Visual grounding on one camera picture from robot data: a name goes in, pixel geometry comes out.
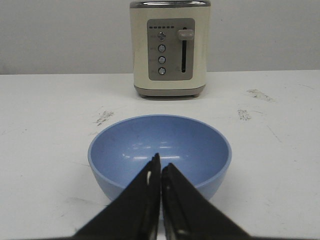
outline white wall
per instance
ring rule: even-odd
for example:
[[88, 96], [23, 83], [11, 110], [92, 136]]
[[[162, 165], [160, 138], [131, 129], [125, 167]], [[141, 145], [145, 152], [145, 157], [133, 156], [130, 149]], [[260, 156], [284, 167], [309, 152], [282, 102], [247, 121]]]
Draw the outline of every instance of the white wall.
[[[0, 0], [0, 74], [131, 73], [131, 0]], [[320, 0], [212, 0], [208, 71], [320, 69]]]

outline cream toaster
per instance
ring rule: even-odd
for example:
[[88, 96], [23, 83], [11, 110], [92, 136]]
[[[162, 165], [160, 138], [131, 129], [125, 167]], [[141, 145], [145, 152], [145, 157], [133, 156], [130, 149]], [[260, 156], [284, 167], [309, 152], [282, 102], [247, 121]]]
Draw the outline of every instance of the cream toaster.
[[208, 0], [130, 4], [134, 87], [142, 96], [198, 96], [206, 85]]

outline toaster button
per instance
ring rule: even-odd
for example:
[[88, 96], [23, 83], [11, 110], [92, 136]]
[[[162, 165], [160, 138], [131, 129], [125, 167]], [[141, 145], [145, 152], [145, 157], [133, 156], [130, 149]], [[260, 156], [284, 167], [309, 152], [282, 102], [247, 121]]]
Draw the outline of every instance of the toaster button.
[[160, 52], [160, 53], [163, 53], [164, 51], [166, 50], [166, 46], [165, 45], [159, 45], [158, 46], [158, 51]]
[[159, 57], [158, 59], [160, 64], [164, 64], [166, 62], [166, 58], [164, 56]]
[[166, 73], [166, 69], [164, 67], [159, 68], [159, 74], [163, 75]]

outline white table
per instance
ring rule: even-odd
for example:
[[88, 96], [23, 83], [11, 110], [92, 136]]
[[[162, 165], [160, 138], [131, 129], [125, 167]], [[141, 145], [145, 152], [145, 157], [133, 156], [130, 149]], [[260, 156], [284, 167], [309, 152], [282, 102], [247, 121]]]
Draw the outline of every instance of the white table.
[[320, 70], [207, 76], [198, 98], [159, 100], [140, 98], [132, 74], [0, 75], [0, 239], [73, 235], [110, 202], [90, 142], [148, 114], [226, 136], [232, 162], [211, 202], [249, 234], [320, 238]]

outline bowl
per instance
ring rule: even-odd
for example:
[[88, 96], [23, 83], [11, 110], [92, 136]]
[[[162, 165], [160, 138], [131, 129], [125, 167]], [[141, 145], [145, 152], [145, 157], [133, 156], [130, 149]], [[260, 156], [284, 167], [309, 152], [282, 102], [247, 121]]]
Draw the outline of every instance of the bowl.
[[101, 131], [88, 150], [93, 174], [114, 200], [145, 164], [159, 153], [161, 166], [173, 163], [209, 200], [231, 162], [231, 147], [215, 128], [177, 115], [144, 115]]

